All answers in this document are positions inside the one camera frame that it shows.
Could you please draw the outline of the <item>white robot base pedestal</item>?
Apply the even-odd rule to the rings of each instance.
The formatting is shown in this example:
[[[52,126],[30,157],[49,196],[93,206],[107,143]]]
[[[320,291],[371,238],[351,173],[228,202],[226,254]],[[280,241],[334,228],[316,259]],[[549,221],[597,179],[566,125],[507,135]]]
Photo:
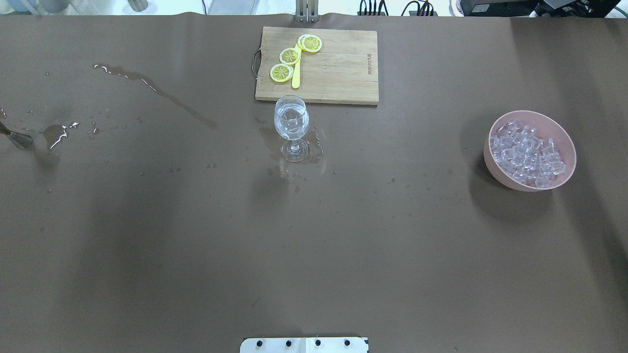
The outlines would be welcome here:
[[[244,339],[240,353],[369,353],[362,337],[272,337]]]

